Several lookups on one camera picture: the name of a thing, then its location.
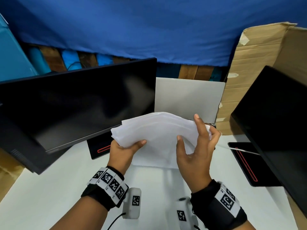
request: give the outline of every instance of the wristband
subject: wristband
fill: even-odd
[[[191,194],[194,213],[209,230],[232,230],[247,221],[238,199],[221,182]]]
[[[108,211],[113,207],[120,207],[129,188],[123,180],[124,176],[115,168],[100,168],[87,183],[81,197],[90,196]]]

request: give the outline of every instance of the black cable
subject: black cable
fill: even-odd
[[[71,66],[73,66],[74,64],[77,64],[77,63],[80,63],[81,66],[83,66],[83,68],[85,68],[84,64],[82,64],[80,61],[75,61],[70,66],[68,66],[67,70],[69,70]]]
[[[110,225],[110,227],[114,224],[114,222],[115,222],[119,217],[124,216],[125,214],[126,214],[126,212],[121,213],[119,216],[117,216],[116,219],[115,219],[115,220],[112,222],[112,224]]]

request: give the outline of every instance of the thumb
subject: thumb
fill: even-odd
[[[140,140],[140,141],[134,143],[132,146],[130,146],[129,149],[132,151],[133,154],[135,154],[146,143],[147,143],[147,141],[145,139]]]
[[[185,152],[185,143],[180,135],[177,135],[177,145],[176,145],[176,155],[177,160],[179,158],[186,158],[187,154]]]

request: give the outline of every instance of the computer monitor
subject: computer monitor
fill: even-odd
[[[153,112],[156,68],[150,58],[3,81],[1,112],[54,153]]]
[[[232,113],[253,146],[307,214],[307,87],[265,66]]]

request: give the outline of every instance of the white table surface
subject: white table surface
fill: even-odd
[[[227,147],[228,142],[236,139],[248,142],[244,135],[228,135],[221,136],[218,144]],[[92,160],[84,141],[74,145],[41,175],[25,169],[0,203],[0,229],[51,228],[75,204],[86,183],[100,167],[107,165],[108,159],[107,154]],[[297,229],[284,189],[250,186],[230,149],[216,147],[210,174],[213,179],[224,182],[240,200],[257,230]],[[131,166],[125,182],[142,190],[140,218],[119,218],[111,230],[179,230],[174,201],[190,195],[179,170]],[[113,208],[102,229],[106,230],[121,212],[122,207]]]

